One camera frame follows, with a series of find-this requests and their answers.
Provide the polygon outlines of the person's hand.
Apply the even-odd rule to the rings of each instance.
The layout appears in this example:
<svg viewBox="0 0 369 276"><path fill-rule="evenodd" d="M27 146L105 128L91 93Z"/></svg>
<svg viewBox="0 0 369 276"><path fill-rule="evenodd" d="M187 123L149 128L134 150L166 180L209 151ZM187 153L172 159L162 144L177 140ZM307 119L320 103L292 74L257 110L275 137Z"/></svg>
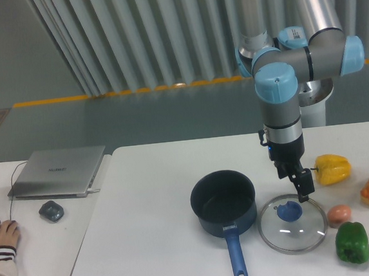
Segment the person's hand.
<svg viewBox="0 0 369 276"><path fill-rule="evenodd" d="M0 224L0 247L17 248L20 236L17 221L7 220Z"/></svg>

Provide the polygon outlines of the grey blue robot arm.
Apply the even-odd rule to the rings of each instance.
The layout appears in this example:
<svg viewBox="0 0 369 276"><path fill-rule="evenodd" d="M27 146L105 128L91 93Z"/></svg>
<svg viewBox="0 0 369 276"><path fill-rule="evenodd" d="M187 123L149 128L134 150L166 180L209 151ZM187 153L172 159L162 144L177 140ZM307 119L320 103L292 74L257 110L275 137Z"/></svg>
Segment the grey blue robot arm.
<svg viewBox="0 0 369 276"><path fill-rule="evenodd" d="M331 0L295 1L307 44L281 50L268 34L262 0L236 0L243 25L236 58L240 71L254 78L263 120L260 142L279 178L288 178L305 202L314 184L300 162L305 148L299 86L361 70L364 49L359 37L344 34Z"/></svg>

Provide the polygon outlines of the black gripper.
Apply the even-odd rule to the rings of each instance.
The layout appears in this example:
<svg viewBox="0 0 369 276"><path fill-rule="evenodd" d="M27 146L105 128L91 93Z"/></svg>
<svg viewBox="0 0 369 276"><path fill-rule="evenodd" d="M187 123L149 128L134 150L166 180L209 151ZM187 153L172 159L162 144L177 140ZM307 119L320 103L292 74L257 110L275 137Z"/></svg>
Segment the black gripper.
<svg viewBox="0 0 369 276"><path fill-rule="evenodd" d="M278 178L289 177L298 193L300 203L309 200L314 192L312 171L303 168L300 159L305 152L303 133L295 126L284 129L265 128L258 131L260 143L269 150L270 160L275 163Z"/></svg>

